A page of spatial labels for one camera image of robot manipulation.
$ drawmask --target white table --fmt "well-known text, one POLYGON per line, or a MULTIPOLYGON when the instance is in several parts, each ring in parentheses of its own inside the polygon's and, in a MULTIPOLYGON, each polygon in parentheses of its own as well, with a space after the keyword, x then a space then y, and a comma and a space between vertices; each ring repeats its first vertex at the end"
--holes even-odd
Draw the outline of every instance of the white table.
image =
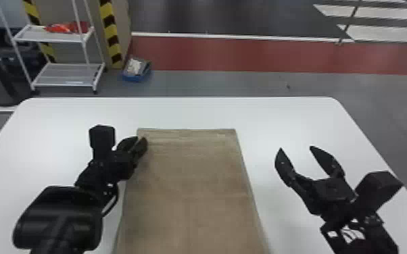
MULTIPOLYGON (((297 171, 314 178, 325 173, 309 146, 332 153, 352 187, 368 172, 389 169, 330 98, 31 99, 0 132, 0 254, 27 253, 11 243, 16 220, 46 186, 74 183, 91 158, 88 129, 96 124, 114 126, 118 141, 137 128, 235 128, 268 244, 278 254, 332 253, 319 232, 323 221, 277 176, 279 147, 297 171)), ((119 203, 104 220, 94 253, 111 253, 120 210, 119 203)), ((407 253, 407 190, 379 214, 400 253, 407 253)))

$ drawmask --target gray floor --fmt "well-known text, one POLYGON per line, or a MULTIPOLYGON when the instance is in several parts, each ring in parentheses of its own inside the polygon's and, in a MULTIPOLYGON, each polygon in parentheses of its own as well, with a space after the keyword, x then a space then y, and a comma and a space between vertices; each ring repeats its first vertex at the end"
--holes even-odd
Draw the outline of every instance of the gray floor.
MULTIPOLYGON (((157 71, 144 83, 135 84, 109 72, 101 84, 100 97, 334 97, 407 187, 407 76, 157 71)), ((41 95, 93 96, 87 88, 41 89, 41 95)), ((0 127, 7 118, 0 115, 0 127)))

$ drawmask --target metal shelf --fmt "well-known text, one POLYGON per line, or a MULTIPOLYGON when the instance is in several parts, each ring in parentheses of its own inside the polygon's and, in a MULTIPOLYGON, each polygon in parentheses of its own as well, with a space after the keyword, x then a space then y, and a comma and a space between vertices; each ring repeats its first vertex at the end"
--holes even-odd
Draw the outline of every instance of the metal shelf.
POLYGON ((48 63, 33 80, 33 86, 89 86, 96 84, 104 63, 48 63))
POLYGON ((63 34, 58 32, 47 32, 44 26, 26 25, 15 36, 15 41, 36 41, 44 43, 85 43, 95 31, 94 27, 89 27, 89 31, 82 33, 82 39, 79 33, 63 34))
POLYGON ((97 92, 97 85, 101 75, 105 69, 105 63, 103 58, 103 51, 95 31, 95 23, 93 22, 88 0, 83 0, 85 11, 89 20, 90 27, 86 33, 82 33, 82 27, 77 10, 76 0, 70 0, 72 4, 72 10, 74 12, 74 19, 79 33, 54 33, 47 32, 44 26, 36 26, 30 23, 30 18, 25 15, 27 25, 23 27, 15 36, 13 36, 9 24, 6 20, 3 8, 0 4, 0 17, 5 26, 6 33, 13 44, 14 51, 22 71, 25 74, 25 78, 30 84, 32 91, 35 91, 37 86, 89 86, 93 89, 93 92, 97 92), (98 48, 99 58, 102 63, 90 63, 89 54, 87 52, 86 43, 90 39, 91 35, 95 34, 95 42, 98 48), (82 46, 85 63, 51 63, 51 59, 48 54, 42 50, 47 64, 39 72, 37 77, 33 80, 27 70, 27 66, 21 55, 18 42, 36 42, 39 47, 40 43, 79 43, 82 46))

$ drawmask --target hazard stripe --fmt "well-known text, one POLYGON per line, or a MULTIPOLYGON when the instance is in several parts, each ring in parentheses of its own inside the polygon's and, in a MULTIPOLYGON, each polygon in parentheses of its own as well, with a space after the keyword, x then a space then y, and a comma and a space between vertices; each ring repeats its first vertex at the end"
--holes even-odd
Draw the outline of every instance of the hazard stripe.
POLYGON ((122 49, 118 39, 114 9, 110 0, 99 0, 99 14, 101 15, 101 21, 104 27, 104 37, 107 52, 112 61, 112 67, 121 68, 123 62, 122 49))
MULTIPOLYGON (((23 0, 25 12, 30 19, 30 22, 35 26, 40 26, 41 22, 39 20, 39 13, 36 5, 34 4, 33 0, 23 0)), ((51 63, 56 63, 55 60, 55 53, 51 45, 49 43, 40 43, 41 51, 49 58, 51 63)))

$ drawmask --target cloth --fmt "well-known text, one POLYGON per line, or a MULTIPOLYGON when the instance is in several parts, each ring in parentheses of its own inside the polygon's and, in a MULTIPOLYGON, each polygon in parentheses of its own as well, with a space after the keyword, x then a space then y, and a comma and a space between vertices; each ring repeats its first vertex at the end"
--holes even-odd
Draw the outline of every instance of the cloth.
POLYGON ((235 130, 139 129, 116 254, 261 254, 264 233, 235 130))

